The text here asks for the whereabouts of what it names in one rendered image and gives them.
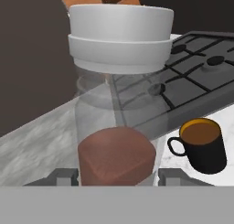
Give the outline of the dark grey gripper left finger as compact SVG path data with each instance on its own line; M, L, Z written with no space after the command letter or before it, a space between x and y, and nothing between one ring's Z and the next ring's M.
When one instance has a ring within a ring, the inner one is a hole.
M26 184L26 187L73 187L79 184L77 168L56 168L47 177Z

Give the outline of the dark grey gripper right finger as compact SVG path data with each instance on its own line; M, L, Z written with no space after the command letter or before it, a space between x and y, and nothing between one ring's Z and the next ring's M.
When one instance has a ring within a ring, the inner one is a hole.
M190 177L180 168L159 168L158 185L164 187L211 187L211 184Z

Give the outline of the clear cinnamon jar white lid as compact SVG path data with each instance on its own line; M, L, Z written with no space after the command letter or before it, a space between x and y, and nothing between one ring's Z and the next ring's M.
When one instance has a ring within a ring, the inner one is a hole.
M150 186L156 180L168 125L161 92L173 19L173 10L155 6L70 7L80 185Z

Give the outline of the black mug with coffee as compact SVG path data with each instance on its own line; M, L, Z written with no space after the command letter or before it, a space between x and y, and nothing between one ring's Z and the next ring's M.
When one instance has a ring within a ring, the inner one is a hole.
M198 172L214 175L227 165L227 156L220 126L208 118L196 118L185 122L178 137L167 140L170 152L186 156Z

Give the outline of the black gas hob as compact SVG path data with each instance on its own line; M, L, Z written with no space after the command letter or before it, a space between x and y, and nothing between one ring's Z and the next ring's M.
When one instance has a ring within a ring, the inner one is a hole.
M110 84L116 124L158 138L234 103L234 33L188 32L163 69L112 75Z

